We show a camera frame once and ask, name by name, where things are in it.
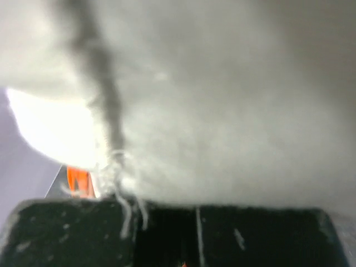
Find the orange patterned pillowcase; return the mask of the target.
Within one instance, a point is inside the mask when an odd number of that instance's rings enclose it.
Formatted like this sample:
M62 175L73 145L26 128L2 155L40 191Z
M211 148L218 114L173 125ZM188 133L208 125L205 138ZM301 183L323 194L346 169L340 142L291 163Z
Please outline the orange patterned pillowcase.
M73 197L85 199L95 198L91 175L88 171L67 167L66 174L68 189Z

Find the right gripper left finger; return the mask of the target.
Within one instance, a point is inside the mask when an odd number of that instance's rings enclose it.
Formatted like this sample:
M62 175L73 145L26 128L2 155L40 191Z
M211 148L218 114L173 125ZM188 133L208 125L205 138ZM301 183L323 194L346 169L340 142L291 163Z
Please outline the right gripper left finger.
M1 231L1 266L133 266L136 223L111 200L24 201Z

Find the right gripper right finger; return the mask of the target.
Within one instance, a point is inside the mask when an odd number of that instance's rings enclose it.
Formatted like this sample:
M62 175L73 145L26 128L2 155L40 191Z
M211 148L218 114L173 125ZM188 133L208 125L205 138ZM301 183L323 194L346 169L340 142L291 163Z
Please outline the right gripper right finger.
M349 266L321 210L196 209L201 266Z

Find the white pillow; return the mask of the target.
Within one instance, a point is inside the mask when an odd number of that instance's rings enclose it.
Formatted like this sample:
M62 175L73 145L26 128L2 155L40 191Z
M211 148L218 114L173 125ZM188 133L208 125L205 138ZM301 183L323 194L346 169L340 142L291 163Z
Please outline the white pillow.
M1 86L101 194L355 216L354 1L2 1Z

